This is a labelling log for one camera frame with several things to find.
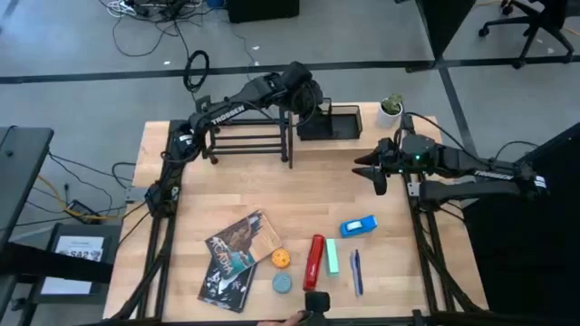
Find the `green eraser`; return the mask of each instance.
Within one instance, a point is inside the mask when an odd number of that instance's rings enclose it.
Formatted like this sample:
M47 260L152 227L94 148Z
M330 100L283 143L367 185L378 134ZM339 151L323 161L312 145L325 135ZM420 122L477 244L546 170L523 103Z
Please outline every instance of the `green eraser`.
M326 262L329 276L338 276L338 254L334 239L326 239Z

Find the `concrete floor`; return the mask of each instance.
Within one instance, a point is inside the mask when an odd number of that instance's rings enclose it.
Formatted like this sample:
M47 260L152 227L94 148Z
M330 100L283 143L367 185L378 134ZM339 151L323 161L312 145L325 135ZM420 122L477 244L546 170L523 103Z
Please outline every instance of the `concrete floor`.
M0 1L0 10L8 5ZM432 59L424 27L414 2L396 5L392 0L302 1L301 14L292 19L230 25L227 13L213 12L196 18L201 27L181 27L190 50L203 49L211 67L245 66L249 58L243 43L231 29L247 38L248 50L260 65L286 64L293 60L317 62L401 61ZM475 8L445 52L447 59L517 56L525 38L521 26L492 27L486 39L477 31L498 18L496 6ZM111 29L117 22L96 0L32 2L20 0L10 17L3 18L0 34L0 76L26 76L89 72L141 72L182 69L185 51L179 38L164 37L157 51L141 58L122 56L115 49ZM566 25L580 29L580 22ZM152 24L124 18L118 26L121 47L131 53L150 49L159 37ZM580 48L580 37L567 34ZM540 34L531 55L562 55L551 36ZM449 69L459 102L480 156L491 157L510 140L546 141L580 120L577 84L580 64L528 65L520 71L509 66ZM314 72L324 94L334 101L379 101L393 92L405 98L411 111L437 117L440 125L459 138L450 101L438 72L408 74L403 69L329 70ZM198 95L218 99L239 91L245 74L209 76ZM109 171L117 161L134 162L143 124L147 120L186 118L193 103L181 79L156 78L116 81L45 82L0 85L0 124L53 128L54 154ZM525 147L505 151L516 159ZM71 166L79 176L113 196L122 205L123 191L111 178ZM131 168L123 175L131 176ZM71 198L104 209L107 197L80 185L51 161L41 174L59 189L71 187ZM38 192L29 200L58 209ZM27 206L20 222L54 218ZM48 229L51 224L17 228L15 237ZM17 240L42 246L47 232ZM23 295L19 286L14 297ZM34 325L74 325L101 318L102 306L43 305ZM7 312L0 325L16 324L18 312Z

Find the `white paper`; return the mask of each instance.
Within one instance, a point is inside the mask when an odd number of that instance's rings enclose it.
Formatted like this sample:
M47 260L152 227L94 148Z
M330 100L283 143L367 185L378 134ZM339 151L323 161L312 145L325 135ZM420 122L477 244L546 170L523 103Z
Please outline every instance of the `white paper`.
M61 236L54 251L99 262L102 258L103 240L100 236ZM41 294L89 294L91 285L91 282L47 277Z

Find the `white pot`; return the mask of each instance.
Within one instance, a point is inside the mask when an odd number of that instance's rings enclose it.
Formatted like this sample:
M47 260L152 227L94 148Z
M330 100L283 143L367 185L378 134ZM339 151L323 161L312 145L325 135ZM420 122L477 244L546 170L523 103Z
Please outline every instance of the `white pot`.
M403 112L402 103L399 104L399 106L401 107L401 110L399 111L399 113L397 113L396 115L391 115L391 114L385 112L384 110L382 110L381 102L382 101L379 102L379 106L378 106L378 110L377 110L377 126L380 128L389 129L392 126L394 126L395 123L397 123L401 120L401 114Z

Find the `potted plant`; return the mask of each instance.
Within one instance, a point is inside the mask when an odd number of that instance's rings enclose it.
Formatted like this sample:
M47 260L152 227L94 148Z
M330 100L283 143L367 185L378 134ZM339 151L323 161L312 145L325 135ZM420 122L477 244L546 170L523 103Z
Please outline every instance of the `potted plant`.
M377 125L381 128L390 128L399 119L403 112L402 96L393 94L381 101L377 112Z

